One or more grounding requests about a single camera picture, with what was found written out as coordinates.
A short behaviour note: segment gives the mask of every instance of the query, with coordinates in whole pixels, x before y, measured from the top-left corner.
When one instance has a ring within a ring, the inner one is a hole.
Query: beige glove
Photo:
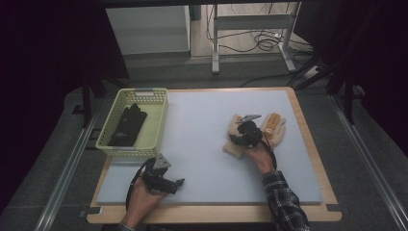
[[[230,126],[228,128],[228,136],[229,135],[235,135],[235,136],[240,136],[240,133],[238,132],[238,126],[239,124],[236,123],[237,120],[240,120],[242,116],[240,115],[234,115],[233,118],[231,119]],[[231,156],[239,159],[243,155],[243,150],[240,146],[235,145],[233,142],[228,137],[228,141],[225,145],[222,146],[222,150]]]
[[[286,119],[281,117],[277,113],[267,115],[264,122],[261,125],[261,131],[265,134],[267,139],[277,146],[285,135],[285,122]]]

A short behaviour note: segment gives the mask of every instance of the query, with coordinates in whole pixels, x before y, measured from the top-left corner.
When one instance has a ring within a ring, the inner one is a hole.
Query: hand
[[[275,146],[274,143],[269,141],[270,147],[273,150]],[[243,147],[245,153],[252,159],[252,161],[257,165],[258,169],[265,174],[267,172],[275,171],[275,167],[273,166],[272,159],[270,158],[267,150],[263,145],[258,143],[255,147]]]
[[[134,185],[128,210],[122,222],[132,228],[136,228],[140,220],[150,213],[166,195],[167,193],[165,192],[159,192],[157,194],[150,193],[149,189],[147,189],[139,177]]]

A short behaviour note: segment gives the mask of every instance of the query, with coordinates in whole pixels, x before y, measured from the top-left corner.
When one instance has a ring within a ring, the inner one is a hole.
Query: green plastic basket
[[[108,146],[123,110],[137,103],[147,113],[133,146]],[[149,158],[160,153],[167,114],[166,89],[122,89],[117,95],[99,135],[96,147],[112,156]]]

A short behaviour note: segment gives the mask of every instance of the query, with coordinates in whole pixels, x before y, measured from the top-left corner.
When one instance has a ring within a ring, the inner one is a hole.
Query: metal rail
[[[79,139],[75,143],[75,146],[65,163],[63,171],[61,172],[60,178],[58,179],[54,190],[51,192],[50,197],[44,209],[42,210],[42,214],[38,219],[38,223],[35,228],[36,231],[50,230],[55,216],[60,209],[66,190],[68,189],[69,183],[71,182],[72,176],[75,173],[76,167],[81,160],[82,153],[84,152],[88,138],[98,117],[102,99],[96,99],[95,103],[95,113],[93,114],[88,127],[82,130]]]
[[[329,95],[329,99],[335,106],[340,121],[342,122],[347,134],[356,147],[357,152],[359,153],[367,171],[369,172],[369,175],[371,176],[375,187],[378,189],[378,192],[381,194],[385,204],[390,210],[390,213],[393,216],[396,225],[399,227],[399,230],[407,231],[408,216],[394,190],[391,188],[384,175],[381,173],[381,170],[372,158],[369,149],[364,144],[357,129],[354,127],[354,125],[350,124],[348,122],[348,119],[344,116],[343,105],[340,99],[333,95]]]

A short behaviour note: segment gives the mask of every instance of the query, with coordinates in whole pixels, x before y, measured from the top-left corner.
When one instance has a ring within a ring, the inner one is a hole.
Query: person
[[[312,230],[306,214],[299,206],[297,195],[289,188],[283,173],[275,169],[267,150],[258,143],[255,147],[245,147],[244,151],[262,173],[264,191],[277,230]],[[164,192],[150,193],[139,178],[134,186],[127,213],[117,230],[134,230],[141,219],[152,211],[165,196]]]

